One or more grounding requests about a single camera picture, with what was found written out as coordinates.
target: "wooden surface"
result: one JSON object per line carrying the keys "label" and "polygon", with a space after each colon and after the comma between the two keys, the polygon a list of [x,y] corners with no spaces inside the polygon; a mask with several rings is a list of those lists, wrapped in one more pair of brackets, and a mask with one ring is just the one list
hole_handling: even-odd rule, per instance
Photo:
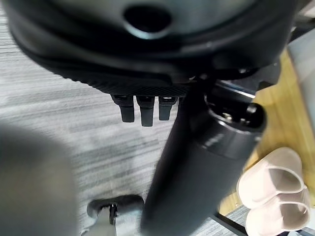
{"label": "wooden surface", "polygon": [[[257,93],[255,102],[265,108],[268,125],[245,169],[277,148],[294,149],[301,156],[304,182],[311,193],[312,207],[315,207],[315,138],[287,51],[281,61],[282,73],[278,84]],[[241,204],[237,193],[233,192],[222,201],[220,213],[228,214]]]}

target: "gray carpet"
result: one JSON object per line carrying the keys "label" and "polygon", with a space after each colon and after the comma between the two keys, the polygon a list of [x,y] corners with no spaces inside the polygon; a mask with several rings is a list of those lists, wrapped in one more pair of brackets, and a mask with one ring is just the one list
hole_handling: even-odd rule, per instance
{"label": "gray carpet", "polygon": [[[141,127],[138,108],[135,123],[122,123],[109,95],[56,76],[24,56],[8,33],[0,7],[0,119],[71,147],[79,230],[92,222],[86,214],[92,199],[131,193],[146,197],[176,116],[174,108],[171,121],[159,121],[157,111],[152,128]],[[244,223],[245,214],[241,208],[230,217]],[[195,234],[233,235],[212,221]]]}

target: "slipper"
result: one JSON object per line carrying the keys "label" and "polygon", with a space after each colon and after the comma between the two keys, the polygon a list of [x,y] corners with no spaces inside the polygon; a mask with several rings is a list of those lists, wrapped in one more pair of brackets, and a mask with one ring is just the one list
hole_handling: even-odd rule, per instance
{"label": "slipper", "polygon": [[247,208],[256,208],[278,194],[301,192],[302,162],[288,147],[281,147],[247,170],[237,183],[238,195]]}
{"label": "slipper", "polygon": [[305,186],[299,193],[279,194],[251,209],[246,218],[246,232],[249,236],[276,236],[304,228],[310,216],[310,194]]}

